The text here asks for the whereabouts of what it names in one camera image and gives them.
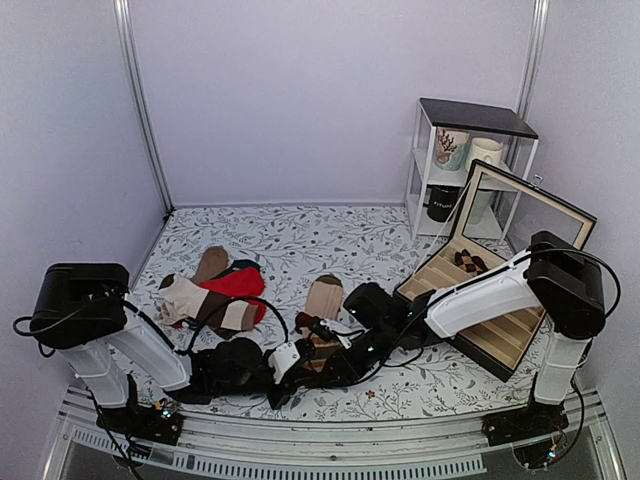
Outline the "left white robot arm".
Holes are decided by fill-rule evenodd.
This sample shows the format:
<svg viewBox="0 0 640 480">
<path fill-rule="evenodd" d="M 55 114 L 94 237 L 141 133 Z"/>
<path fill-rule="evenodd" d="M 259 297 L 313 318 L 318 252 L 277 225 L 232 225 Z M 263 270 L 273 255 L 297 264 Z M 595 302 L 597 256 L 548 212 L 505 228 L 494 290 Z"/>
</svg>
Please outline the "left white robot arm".
<svg viewBox="0 0 640 480">
<path fill-rule="evenodd" d="M 223 395 L 257 393 L 278 409 L 299 387 L 316 387 L 312 341 L 285 341 L 265 352 L 248 338 L 235 338 L 213 349 L 181 350 L 128 301 L 128 277 L 115 263 L 54 264 L 46 271 L 32 315 L 12 325 L 17 335 L 60 352 L 126 433 L 141 433 L 149 415 L 132 399 L 137 387 L 113 361 L 112 348 L 183 404 L 206 405 Z"/>
</svg>

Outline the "brown beige block sock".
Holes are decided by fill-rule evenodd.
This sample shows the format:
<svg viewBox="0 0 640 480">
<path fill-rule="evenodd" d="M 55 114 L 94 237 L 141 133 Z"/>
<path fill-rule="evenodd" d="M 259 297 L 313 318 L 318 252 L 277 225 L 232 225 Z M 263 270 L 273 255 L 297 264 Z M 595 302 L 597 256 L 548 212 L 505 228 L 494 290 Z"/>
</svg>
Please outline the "brown beige block sock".
<svg viewBox="0 0 640 480">
<path fill-rule="evenodd" d="M 191 319 L 196 324 L 209 326 L 224 339 L 252 330 L 264 316 L 264 309 L 260 305 L 237 301 L 223 306 L 230 297 L 197 286 L 191 280 L 174 274 L 162 280 L 159 295 L 164 325 L 176 326 L 179 322 Z"/>
</svg>

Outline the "aluminium front rail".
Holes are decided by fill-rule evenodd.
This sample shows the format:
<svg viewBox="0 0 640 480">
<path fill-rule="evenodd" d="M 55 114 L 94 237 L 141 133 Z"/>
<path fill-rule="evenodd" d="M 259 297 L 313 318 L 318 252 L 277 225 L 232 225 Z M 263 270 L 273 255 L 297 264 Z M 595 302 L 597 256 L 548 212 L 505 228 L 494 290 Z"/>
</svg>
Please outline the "aluminium front rail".
<svg viewBox="0 0 640 480">
<path fill-rule="evenodd" d="M 307 422 L 184 416 L 176 445 L 108 434 L 84 390 L 70 388 L 48 443 L 46 479 L 623 479 L 596 391 L 566 402 L 563 451 L 532 469 L 550 436 L 491 445 L 479 412 L 423 419 Z"/>
</svg>

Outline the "pale green mug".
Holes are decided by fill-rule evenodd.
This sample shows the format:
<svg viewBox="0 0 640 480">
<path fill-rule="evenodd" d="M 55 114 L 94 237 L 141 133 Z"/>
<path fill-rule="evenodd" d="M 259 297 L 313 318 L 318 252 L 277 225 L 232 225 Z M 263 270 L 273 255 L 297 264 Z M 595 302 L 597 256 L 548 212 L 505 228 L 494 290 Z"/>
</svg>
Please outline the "pale green mug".
<svg viewBox="0 0 640 480">
<path fill-rule="evenodd" d="M 493 190 L 478 190 L 475 194 L 471 210 L 467 219 L 469 225 L 479 224 L 482 217 L 491 205 L 495 192 Z"/>
</svg>

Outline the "red sock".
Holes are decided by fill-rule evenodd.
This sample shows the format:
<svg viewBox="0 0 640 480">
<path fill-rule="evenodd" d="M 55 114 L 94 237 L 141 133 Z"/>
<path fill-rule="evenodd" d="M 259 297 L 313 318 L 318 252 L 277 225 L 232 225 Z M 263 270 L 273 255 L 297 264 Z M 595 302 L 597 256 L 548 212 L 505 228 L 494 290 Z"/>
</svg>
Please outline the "red sock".
<svg viewBox="0 0 640 480">
<path fill-rule="evenodd" d="M 205 281 L 197 286 L 226 295 L 230 297 L 230 300 L 240 297 L 258 298 L 265 290 L 264 280 L 261 274 L 255 269 L 236 271 L 222 278 L 215 278 L 213 280 Z M 266 307 L 262 303 L 255 300 L 240 301 L 249 301 L 250 303 L 260 305 L 264 309 L 265 316 Z"/>
</svg>

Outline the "tan brown sock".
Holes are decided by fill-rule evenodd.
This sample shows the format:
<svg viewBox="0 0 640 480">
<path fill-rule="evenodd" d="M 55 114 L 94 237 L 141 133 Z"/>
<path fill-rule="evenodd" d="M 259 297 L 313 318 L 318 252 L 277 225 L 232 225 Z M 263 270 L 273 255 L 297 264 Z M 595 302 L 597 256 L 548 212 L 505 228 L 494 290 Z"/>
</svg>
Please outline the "tan brown sock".
<svg viewBox="0 0 640 480">
<path fill-rule="evenodd" d="M 229 265 L 229 255 L 222 246 L 212 246 L 203 253 L 191 281 L 200 285 L 222 273 Z"/>
</svg>

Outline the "black compartment organizer box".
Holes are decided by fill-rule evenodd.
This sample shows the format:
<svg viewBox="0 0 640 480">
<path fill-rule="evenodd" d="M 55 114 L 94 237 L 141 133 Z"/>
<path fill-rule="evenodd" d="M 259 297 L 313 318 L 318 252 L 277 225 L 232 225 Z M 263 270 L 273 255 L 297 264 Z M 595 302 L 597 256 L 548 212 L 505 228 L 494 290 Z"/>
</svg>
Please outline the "black compartment organizer box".
<svg viewBox="0 0 640 480">
<path fill-rule="evenodd" d="M 566 383 L 606 323 L 601 268 L 580 253 L 596 217 L 480 161 L 461 201 L 446 243 L 396 287 L 395 297 L 423 302 L 419 327 L 503 382 L 550 320 L 545 370 Z"/>
</svg>

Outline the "floral tablecloth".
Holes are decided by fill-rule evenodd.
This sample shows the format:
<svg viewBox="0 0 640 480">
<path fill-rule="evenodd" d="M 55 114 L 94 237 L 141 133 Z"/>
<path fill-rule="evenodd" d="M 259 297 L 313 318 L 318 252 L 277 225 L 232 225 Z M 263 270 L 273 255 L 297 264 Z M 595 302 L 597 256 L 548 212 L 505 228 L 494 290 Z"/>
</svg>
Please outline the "floral tablecloth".
<svg viewBox="0 0 640 480">
<path fill-rule="evenodd" d="M 196 271 L 202 254 L 224 248 L 232 260 L 256 262 L 265 298 L 274 311 L 250 332 L 263 348 L 294 336 L 295 315 L 309 288 L 324 274 L 346 291 L 372 281 L 387 291 L 411 274 L 423 254 L 440 245 L 413 237 L 401 207 L 219 207 L 173 213 L 137 269 L 131 302 L 159 315 L 161 280 Z M 515 374 L 501 381 L 454 347 L 441 343 L 422 354 L 396 351 L 371 380 L 334 390 L 299 390 L 274 410 L 258 394 L 226 396 L 202 407 L 205 414 L 261 419 L 347 422 L 421 419 L 513 408 L 527 400 L 543 359 L 549 329 L 542 326 Z"/>
</svg>

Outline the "beige striped ribbed sock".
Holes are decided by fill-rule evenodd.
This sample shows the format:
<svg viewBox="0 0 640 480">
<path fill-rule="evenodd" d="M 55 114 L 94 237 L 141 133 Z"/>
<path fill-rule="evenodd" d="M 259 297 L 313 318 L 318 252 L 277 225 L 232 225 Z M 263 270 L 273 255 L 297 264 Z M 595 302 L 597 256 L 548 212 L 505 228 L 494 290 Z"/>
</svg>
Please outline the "beige striped ribbed sock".
<svg viewBox="0 0 640 480">
<path fill-rule="evenodd" d="M 333 275 L 321 275 L 312 284 L 307 295 L 304 313 L 326 320 L 337 320 L 343 299 L 342 282 Z M 295 327 L 303 338 L 311 339 L 320 358 L 327 358 L 341 347 L 337 340 L 323 340 L 312 334 L 308 327 Z"/>
</svg>

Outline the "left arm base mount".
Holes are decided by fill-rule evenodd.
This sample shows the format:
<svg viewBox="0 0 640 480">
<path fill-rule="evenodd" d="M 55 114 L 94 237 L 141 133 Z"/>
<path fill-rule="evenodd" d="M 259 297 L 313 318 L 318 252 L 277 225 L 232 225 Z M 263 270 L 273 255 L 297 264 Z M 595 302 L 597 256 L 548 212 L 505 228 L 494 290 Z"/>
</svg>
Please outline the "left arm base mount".
<svg viewBox="0 0 640 480">
<path fill-rule="evenodd" d="M 184 417 L 178 412 L 178 404 L 167 398 L 144 406 L 138 402 L 137 385 L 130 374 L 126 375 L 128 398 L 123 407 L 97 407 L 97 425 L 105 430 L 137 438 L 176 446 Z"/>
</svg>

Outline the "dark green sock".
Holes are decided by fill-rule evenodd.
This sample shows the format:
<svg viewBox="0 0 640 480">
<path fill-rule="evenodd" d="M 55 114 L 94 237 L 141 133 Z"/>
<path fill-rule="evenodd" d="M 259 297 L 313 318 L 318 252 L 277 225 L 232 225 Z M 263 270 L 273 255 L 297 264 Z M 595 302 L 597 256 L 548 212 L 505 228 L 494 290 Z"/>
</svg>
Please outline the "dark green sock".
<svg viewBox="0 0 640 480">
<path fill-rule="evenodd" d="M 233 261 L 230 264 L 230 266 L 227 267 L 225 270 L 223 270 L 221 273 L 219 273 L 216 276 L 216 278 L 222 278 L 236 271 L 245 270 L 245 269 L 255 269 L 258 272 L 261 271 L 260 265 L 255 261 L 250 259 L 240 259 L 240 260 Z"/>
</svg>

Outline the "floral pattern mug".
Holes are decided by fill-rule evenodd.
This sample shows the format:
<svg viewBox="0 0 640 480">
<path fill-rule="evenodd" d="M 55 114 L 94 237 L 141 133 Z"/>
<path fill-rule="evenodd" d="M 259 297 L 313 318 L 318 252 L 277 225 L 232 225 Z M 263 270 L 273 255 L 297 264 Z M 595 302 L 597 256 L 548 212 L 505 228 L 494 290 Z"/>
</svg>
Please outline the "floral pattern mug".
<svg viewBox="0 0 640 480">
<path fill-rule="evenodd" d="M 466 130 L 438 127 L 435 165 L 445 171 L 459 170 L 467 151 L 469 136 Z"/>
</svg>

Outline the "white frame glass shelf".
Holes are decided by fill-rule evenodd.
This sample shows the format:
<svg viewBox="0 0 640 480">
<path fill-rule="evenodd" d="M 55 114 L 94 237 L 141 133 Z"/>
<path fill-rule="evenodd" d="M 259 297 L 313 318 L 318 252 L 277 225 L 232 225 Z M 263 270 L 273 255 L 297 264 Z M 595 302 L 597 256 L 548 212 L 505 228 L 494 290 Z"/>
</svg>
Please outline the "white frame glass shelf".
<svg viewBox="0 0 640 480">
<path fill-rule="evenodd" d="M 411 140 L 405 204 L 412 237 L 448 235 L 477 160 L 520 179 L 531 170 L 539 135 L 513 110 L 421 98 Z"/>
</svg>

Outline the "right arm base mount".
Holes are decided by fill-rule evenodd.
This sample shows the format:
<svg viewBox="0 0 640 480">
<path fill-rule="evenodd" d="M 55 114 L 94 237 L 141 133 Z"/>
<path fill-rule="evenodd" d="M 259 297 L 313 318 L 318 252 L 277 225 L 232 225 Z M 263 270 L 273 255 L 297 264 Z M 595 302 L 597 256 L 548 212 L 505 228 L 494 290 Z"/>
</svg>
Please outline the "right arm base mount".
<svg viewBox="0 0 640 480">
<path fill-rule="evenodd" d="M 577 392 L 580 404 L 580 420 L 572 440 L 568 439 L 569 426 L 564 404 L 546 405 L 532 399 L 522 408 L 485 415 L 482 433 L 490 446 L 503 445 L 547 435 L 548 439 L 537 444 L 516 447 L 514 458 L 529 471 L 546 470 L 564 459 L 577 444 L 584 427 L 586 405 L 584 396 Z"/>
</svg>

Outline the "cream white mug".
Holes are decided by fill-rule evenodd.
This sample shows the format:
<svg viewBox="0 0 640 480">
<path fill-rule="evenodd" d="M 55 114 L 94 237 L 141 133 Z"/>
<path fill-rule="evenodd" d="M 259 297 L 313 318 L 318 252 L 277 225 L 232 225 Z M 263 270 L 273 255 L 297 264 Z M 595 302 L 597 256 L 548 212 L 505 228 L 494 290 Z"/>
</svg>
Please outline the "cream white mug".
<svg viewBox="0 0 640 480">
<path fill-rule="evenodd" d="M 471 169 L 474 160 L 480 160 L 492 166 L 500 165 L 503 153 L 503 144 L 490 138 L 474 137 L 468 150 L 465 161 L 465 169 Z"/>
</svg>

